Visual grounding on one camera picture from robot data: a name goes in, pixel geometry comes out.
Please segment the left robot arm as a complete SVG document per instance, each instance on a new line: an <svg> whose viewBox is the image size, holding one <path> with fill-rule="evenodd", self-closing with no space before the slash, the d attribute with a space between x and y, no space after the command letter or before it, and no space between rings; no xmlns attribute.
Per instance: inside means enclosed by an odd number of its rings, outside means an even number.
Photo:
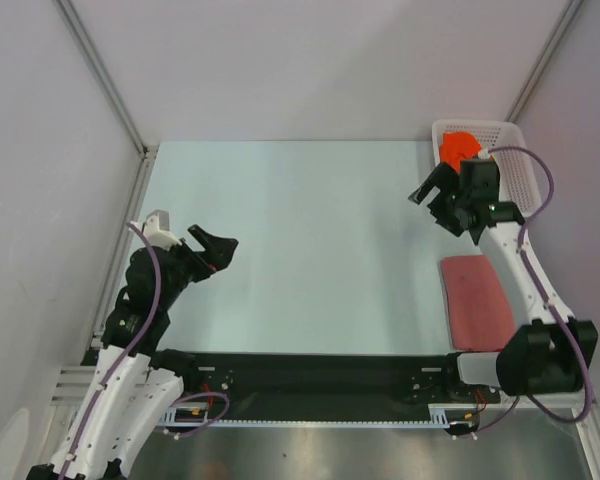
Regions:
<svg viewBox="0 0 600 480"><path fill-rule="evenodd" d="M197 430L229 408L228 396L206 385L194 355L158 344L180 294L226 269L238 241L193 225L188 232L201 247L195 251L165 227L128 227L142 246L130 256L107 317L92 380L59 449L29 470L31 479L125 479L169 408L203 403Z"/></svg>

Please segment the orange t shirt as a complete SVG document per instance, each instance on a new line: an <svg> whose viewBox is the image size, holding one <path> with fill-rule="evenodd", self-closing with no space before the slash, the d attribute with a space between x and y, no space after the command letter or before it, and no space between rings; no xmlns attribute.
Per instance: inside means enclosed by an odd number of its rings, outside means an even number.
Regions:
<svg viewBox="0 0 600 480"><path fill-rule="evenodd" d="M475 157L482 145L469 132L444 133L439 146L441 163L448 164L456 173L461 170L461 162Z"/></svg>

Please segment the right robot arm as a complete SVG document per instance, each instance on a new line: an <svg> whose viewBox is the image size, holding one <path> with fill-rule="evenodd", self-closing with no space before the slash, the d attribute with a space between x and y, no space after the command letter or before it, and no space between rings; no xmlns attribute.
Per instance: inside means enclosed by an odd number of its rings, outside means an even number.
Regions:
<svg viewBox="0 0 600 480"><path fill-rule="evenodd" d="M575 393L594 398L589 366L598 331L557 294L532 248L527 218L502 200L493 160L465 160L459 170L434 167L410 195L456 237L468 234L504 290L516 331L494 359L496 385L509 396Z"/></svg>

